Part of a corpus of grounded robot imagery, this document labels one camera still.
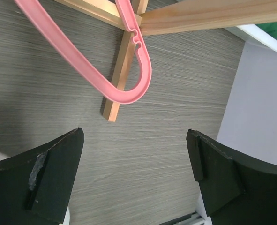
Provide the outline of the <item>light pink hanger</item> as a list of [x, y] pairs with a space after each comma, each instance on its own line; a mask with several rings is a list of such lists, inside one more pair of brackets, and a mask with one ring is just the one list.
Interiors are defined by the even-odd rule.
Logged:
[[[62, 4], [124, 30], [112, 80], [108, 81], [73, 45], [37, 0], [17, 0], [36, 29], [54, 49], [103, 96], [113, 102], [130, 104], [147, 91], [152, 74], [150, 57], [136, 14], [147, 6], [144, 0], [62, 0]], [[140, 76], [135, 87], [123, 91], [133, 56], [138, 59]]]

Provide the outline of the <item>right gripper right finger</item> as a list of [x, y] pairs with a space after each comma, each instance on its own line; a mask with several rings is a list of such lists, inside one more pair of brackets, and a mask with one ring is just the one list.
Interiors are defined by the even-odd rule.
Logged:
[[277, 225], [277, 165], [189, 129], [187, 149], [214, 225]]

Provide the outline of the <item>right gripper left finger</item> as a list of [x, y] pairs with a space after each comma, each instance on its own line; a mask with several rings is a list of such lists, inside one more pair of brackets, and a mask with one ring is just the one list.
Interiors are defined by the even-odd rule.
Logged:
[[62, 224], [83, 145], [79, 127], [0, 160], [0, 225]]

